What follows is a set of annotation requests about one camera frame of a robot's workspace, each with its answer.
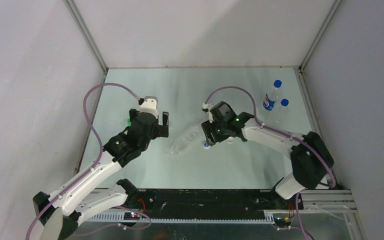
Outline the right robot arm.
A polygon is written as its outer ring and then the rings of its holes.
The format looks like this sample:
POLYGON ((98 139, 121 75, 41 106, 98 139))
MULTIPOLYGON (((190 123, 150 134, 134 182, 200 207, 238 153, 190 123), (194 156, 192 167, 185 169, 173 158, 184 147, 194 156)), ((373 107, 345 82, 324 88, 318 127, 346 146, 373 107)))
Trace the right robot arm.
POLYGON ((210 146, 231 138, 267 146, 287 157, 292 172, 274 187, 271 204, 284 209, 291 198, 302 190, 314 190, 326 175, 331 175, 334 160, 322 138, 316 132, 307 134, 288 132, 264 124, 252 114, 236 114, 224 101, 203 103, 202 111, 208 120, 201 124, 210 146))

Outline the Pepsi label clear bottle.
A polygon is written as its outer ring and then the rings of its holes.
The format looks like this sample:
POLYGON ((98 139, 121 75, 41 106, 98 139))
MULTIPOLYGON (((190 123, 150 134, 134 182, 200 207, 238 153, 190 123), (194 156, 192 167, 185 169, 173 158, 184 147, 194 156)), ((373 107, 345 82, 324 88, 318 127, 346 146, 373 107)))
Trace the Pepsi label clear bottle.
POLYGON ((274 108, 275 103, 277 102, 280 92, 281 92, 281 87, 280 88, 275 88, 274 83, 272 83, 266 92, 264 96, 264 100, 262 103, 263 108, 266 111, 272 111, 274 108))

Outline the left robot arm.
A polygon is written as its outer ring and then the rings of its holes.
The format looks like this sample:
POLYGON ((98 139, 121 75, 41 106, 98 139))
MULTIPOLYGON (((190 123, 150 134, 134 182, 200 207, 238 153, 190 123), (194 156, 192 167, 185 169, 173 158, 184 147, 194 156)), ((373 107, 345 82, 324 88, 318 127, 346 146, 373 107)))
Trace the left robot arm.
POLYGON ((162 124, 151 111, 131 109, 131 125, 102 145, 97 159, 67 183, 50 194, 33 197, 36 218, 43 225, 42 240, 65 240, 91 217, 114 207, 133 208, 138 189, 121 179, 108 190, 93 194, 104 180, 138 158, 150 142, 169 136, 169 113, 162 113, 162 124))

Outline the blue cap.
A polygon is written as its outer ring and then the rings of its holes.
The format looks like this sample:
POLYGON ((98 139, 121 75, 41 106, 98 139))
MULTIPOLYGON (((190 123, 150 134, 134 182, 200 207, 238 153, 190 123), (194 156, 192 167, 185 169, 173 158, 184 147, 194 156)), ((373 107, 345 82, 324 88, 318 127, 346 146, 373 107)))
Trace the blue cap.
POLYGON ((281 105, 282 107, 287 107, 287 106, 289 105, 289 100, 286 99, 286 98, 282 99, 282 100, 280 101, 280 105, 281 105))
POLYGON ((275 88, 280 88, 281 86, 282 86, 282 81, 280 80, 280 79, 277 79, 277 80, 275 80, 274 82, 273 82, 273 86, 275 87, 275 88))

